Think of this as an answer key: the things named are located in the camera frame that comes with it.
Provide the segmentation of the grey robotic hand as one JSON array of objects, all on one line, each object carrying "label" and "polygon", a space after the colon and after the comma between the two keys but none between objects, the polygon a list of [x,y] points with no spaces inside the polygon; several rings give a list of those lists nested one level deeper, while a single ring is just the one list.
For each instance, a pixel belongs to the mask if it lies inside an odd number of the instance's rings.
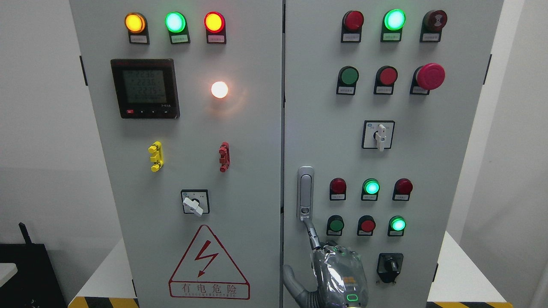
[{"label": "grey robotic hand", "polygon": [[307,226],[312,249],[317,290],[309,292],[295,279],[293,269],[283,266],[283,284],[300,308],[364,308],[369,296],[361,255],[333,240],[319,241],[309,218]]}]

